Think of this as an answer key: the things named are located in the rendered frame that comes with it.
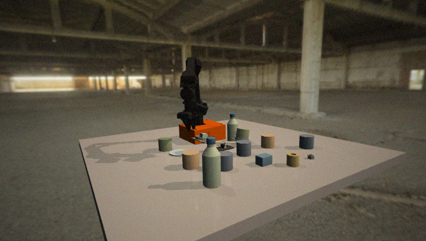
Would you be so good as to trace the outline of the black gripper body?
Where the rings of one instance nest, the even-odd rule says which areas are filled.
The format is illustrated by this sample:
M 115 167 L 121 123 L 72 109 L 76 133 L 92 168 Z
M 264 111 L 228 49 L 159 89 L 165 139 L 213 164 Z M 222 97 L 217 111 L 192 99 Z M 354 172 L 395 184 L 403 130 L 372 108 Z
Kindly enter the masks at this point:
M 193 112 L 193 105 L 195 101 L 196 99 L 184 100 L 183 104 L 184 104 L 185 110 L 183 110 L 182 112 L 179 112 L 177 114 L 177 118 L 192 118 L 192 116 L 197 116 L 198 114 L 202 114 L 201 112 L 198 112 L 198 111 Z

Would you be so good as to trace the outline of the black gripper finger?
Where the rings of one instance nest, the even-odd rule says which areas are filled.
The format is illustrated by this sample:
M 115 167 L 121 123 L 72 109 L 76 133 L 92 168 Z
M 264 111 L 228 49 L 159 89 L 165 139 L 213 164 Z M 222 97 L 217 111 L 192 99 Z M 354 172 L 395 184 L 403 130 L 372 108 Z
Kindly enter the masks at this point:
M 191 121 L 191 126 L 192 126 L 192 129 L 194 130 L 195 129 L 195 126 L 196 126 L 196 122 L 197 122 L 197 119 L 200 117 L 200 115 L 197 115 L 197 116 L 192 116 L 194 119 Z
M 187 128 L 188 132 L 190 132 L 190 130 L 191 130 L 191 121 L 193 119 L 194 119 L 193 117 L 192 118 L 181 118 L 181 120 L 183 121 L 183 123 L 184 123 L 185 127 Z

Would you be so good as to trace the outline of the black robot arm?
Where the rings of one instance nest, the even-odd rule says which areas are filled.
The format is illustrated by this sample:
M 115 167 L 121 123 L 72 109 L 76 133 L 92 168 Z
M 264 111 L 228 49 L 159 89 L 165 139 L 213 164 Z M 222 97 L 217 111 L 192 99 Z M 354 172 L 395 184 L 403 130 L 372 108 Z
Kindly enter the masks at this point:
M 180 77 L 180 87 L 183 89 L 180 96 L 184 100 L 196 99 L 193 105 L 193 112 L 201 112 L 202 114 L 197 119 L 196 126 L 205 125 L 203 123 L 203 115 L 206 115 L 208 110 L 207 103 L 203 103 L 200 99 L 199 91 L 199 73 L 201 71 L 201 61 L 196 57 L 188 57 L 186 60 L 186 70 L 183 71 Z

